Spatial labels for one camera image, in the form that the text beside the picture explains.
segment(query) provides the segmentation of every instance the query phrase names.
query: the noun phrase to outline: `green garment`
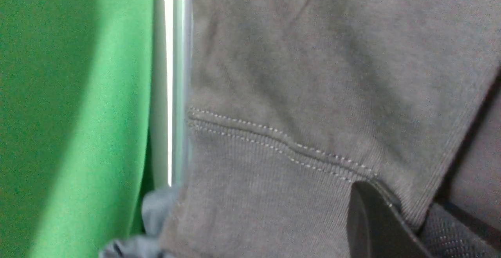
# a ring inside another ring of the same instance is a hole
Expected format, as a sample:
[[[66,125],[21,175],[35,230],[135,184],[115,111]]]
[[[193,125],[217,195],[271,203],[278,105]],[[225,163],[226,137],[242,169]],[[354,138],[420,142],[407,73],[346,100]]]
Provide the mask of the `green garment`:
[[[153,0],[0,0],[0,257],[138,231],[152,27]]]

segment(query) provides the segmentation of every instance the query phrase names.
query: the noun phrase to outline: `seam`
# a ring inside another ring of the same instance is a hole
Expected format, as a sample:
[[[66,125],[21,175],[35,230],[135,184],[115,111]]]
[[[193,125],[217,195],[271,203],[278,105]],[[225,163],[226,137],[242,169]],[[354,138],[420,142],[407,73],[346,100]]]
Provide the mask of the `seam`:
[[[209,128],[204,128],[204,127],[201,127],[201,126],[197,126],[197,125],[194,125],[193,128],[195,128],[195,130],[197,131],[207,131],[211,134],[217,134],[217,135],[223,135],[223,136],[226,136],[226,137],[229,137],[229,138],[232,138],[232,139],[238,139],[238,140],[242,140],[242,141],[246,141],[246,142],[250,142],[252,144],[259,144],[261,146],[264,146],[268,149],[271,149],[271,150],[274,150],[280,154],[283,154],[285,155],[289,160],[291,160],[292,162],[296,163],[296,164],[299,164],[303,167],[306,167],[306,168],[309,168],[309,169],[313,169],[315,171],[318,171],[318,172],[323,172],[323,173],[326,173],[326,174],[331,174],[332,176],[335,176],[343,181],[346,181],[348,183],[353,183],[353,181],[349,178],[346,178],[344,176],[340,176],[340,174],[338,173],[335,173],[335,172],[330,172],[330,171],[326,171],[322,168],[319,168],[319,167],[316,167],[316,166],[312,166],[310,164],[306,164],[304,162],[300,162],[299,160],[296,160],[292,157],[290,157],[289,155],[287,155],[283,150],[279,149],[279,148],[276,148],[270,144],[265,144],[265,143],[262,143],[262,142],[258,142],[256,140],[251,140],[251,139],[248,139],[248,138],[244,138],[244,137],[241,137],[240,135],[232,135],[232,134],[228,134],[228,133],[224,133],[224,132],[217,132],[217,131],[214,131],[214,130],[211,130]]]
[[[229,120],[229,121],[233,121],[233,122],[237,122],[237,123],[241,123],[241,124],[251,125],[251,126],[254,126],[256,128],[263,128],[263,129],[269,130],[271,132],[278,133],[279,135],[282,135],[285,138],[292,139],[291,137],[289,137],[283,131],[277,130],[276,128],[272,128],[270,126],[265,126],[265,125],[262,125],[262,124],[257,124],[257,123],[253,123],[253,122],[249,122],[249,121],[244,121],[242,119],[235,119],[235,118],[223,116],[223,115],[216,114],[214,112],[210,112],[210,111],[207,111],[207,110],[201,110],[201,109],[198,109],[198,108],[190,108],[190,109],[193,110],[193,111],[196,111],[196,112],[200,112],[202,114],[211,115],[211,116],[219,118],[219,119],[225,119],[225,120]],[[306,149],[308,151],[312,151],[312,152],[315,152],[315,153],[323,155],[323,156],[333,157],[336,160],[339,160],[341,162],[345,162],[345,163],[348,163],[348,164],[353,164],[355,166],[361,167],[361,168],[365,169],[366,171],[368,171],[369,173],[371,173],[373,176],[377,177],[377,174],[374,173],[371,168],[365,166],[364,164],[361,164],[361,163],[358,163],[358,162],[356,162],[354,160],[351,160],[351,159],[349,159],[347,157],[340,156],[340,155],[333,154],[333,153],[328,153],[328,152],[325,152],[325,151],[321,151],[319,149],[308,147],[308,146],[305,146],[303,144],[296,143],[294,141],[292,143],[295,144],[299,148]]]

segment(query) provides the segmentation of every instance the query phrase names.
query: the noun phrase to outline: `gray sweatshirt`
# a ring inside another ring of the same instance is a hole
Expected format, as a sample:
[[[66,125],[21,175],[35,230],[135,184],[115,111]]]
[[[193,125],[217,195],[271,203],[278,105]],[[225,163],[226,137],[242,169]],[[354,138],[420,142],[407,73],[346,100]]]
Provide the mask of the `gray sweatshirt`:
[[[349,257],[354,181],[417,230],[499,71],[501,0],[193,0],[179,258]]]

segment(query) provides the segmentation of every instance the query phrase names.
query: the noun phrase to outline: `blue fabric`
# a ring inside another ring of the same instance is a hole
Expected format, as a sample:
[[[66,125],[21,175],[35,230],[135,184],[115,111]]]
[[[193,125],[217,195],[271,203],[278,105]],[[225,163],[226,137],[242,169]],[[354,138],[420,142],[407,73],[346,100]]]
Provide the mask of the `blue fabric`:
[[[150,192],[143,199],[141,215],[146,235],[128,240],[113,240],[99,253],[99,258],[174,258],[160,250],[157,237],[163,221],[176,203],[178,187]]]

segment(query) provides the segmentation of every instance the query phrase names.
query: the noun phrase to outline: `gray fabric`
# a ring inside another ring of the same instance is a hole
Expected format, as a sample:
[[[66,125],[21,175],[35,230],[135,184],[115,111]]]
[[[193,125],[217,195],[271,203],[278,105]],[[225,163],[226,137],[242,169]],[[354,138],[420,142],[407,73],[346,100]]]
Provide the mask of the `gray fabric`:
[[[193,0],[180,258],[348,257],[350,183],[417,229],[501,60],[501,0]]]
[[[431,206],[420,238],[437,258],[501,257],[501,253],[438,204]]]
[[[447,200],[501,231],[501,84],[497,82],[451,173]]]
[[[178,187],[148,193],[141,207],[146,235],[137,235],[128,240],[113,240],[99,252],[99,258],[174,258],[161,251],[157,236],[176,202],[178,193]]]

